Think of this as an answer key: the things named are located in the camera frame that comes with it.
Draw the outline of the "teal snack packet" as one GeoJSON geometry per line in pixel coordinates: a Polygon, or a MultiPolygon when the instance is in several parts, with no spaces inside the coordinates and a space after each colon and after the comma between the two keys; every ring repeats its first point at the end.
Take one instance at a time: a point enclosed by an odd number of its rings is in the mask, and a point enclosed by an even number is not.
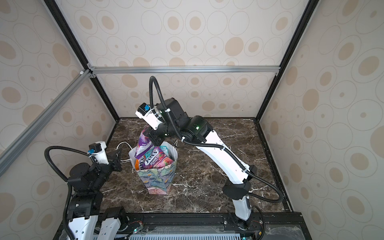
{"type": "Polygon", "coordinates": [[[167,156],[169,157],[169,149],[166,147],[166,146],[160,146],[160,149],[162,150],[162,152],[167,156]]]}

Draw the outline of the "purple Fox's candy packet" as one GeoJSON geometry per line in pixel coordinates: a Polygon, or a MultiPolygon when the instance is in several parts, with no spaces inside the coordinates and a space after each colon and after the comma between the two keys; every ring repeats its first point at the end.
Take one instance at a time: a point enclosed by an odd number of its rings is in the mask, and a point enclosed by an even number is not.
{"type": "Polygon", "coordinates": [[[145,133],[150,132],[151,129],[150,126],[146,126],[140,133],[138,145],[135,150],[135,158],[138,160],[153,146],[150,138],[145,135],[145,133]]]}

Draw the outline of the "pink candy packet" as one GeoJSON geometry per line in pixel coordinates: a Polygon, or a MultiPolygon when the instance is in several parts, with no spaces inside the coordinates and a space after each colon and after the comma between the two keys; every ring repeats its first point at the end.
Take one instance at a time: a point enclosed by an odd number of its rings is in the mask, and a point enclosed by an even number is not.
{"type": "Polygon", "coordinates": [[[141,170],[147,169],[160,169],[165,166],[171,165],[174,160],[167,157],[160,147],[152,147],[141,158],[141,170]]]}

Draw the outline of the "white floral paper bag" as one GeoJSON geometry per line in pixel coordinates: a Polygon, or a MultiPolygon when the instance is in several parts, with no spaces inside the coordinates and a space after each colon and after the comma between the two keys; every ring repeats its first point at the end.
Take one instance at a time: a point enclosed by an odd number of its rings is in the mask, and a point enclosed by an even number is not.
{"type": "Polygon", "coordinates": [[[159,169],[146,170],[137,170],[135,167],[137,160],[135,158],[136,147],[132,148],[127,142],[119,143],[116,149],[120,147],[127,147],[127,150],[129,150],[129,158],[127,160],[122,160],[122,162],[130,163],[132,165],[133,170],[142,180],[149,194],[167,195],[169,193],[172,181],[176,173],[178,160],[178,152],[174,146],[172,146],[168,142],[163,142],[160,146],[163,151],[165,150],[165,148],[167,148],[165,154],[168,158],[173,160],[171,164],[159,169]]]}

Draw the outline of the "orange snack packet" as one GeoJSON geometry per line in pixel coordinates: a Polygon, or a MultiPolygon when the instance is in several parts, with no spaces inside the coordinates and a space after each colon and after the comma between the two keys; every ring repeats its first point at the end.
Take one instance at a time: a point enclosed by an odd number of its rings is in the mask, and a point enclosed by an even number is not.
{"type": "Polygon", "coordinates": [[[141,170],[141,162],[138,159],[136,159],[136,162],[135,162],[135,170],[136,171],[141,170]]]}

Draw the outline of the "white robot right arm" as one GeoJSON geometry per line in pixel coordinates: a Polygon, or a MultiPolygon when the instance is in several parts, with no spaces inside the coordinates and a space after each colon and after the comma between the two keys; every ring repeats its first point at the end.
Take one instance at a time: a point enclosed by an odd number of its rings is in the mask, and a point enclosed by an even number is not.
{"type": "Polygon", "coordinates": [[[246,222],[251,215],[248,192],[251,187],[252,167],[241,161],[220,139],[212,125],[201,116],[190,118],[174,98],[165,101],[167,107],[142,104],[136,114],[149,124],[145,136],[159,146],[165,138],[181,136],[185,144],[192,144],[210,157],[226,174],[223,193],[232,199],[236,217],[246,222]]]}

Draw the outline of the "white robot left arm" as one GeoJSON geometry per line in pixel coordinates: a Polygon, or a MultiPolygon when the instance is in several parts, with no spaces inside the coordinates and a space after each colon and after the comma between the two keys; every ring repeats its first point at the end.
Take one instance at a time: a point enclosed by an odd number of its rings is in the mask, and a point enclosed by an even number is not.
{"type": "Polygon", "coordinates": [[[80,163],[70,171],[69,185],[75,191],[69,201],[66,220],[68,240],[93,240],[97,223],[101,223],[98,240],[113,240],[119,231],[128,227],[129,217],[124,207],[107,209],[103,214],[102,186],[107,182],[112,172],[122,171],[122,148],[107,155],[108,164],[80,163]]]}

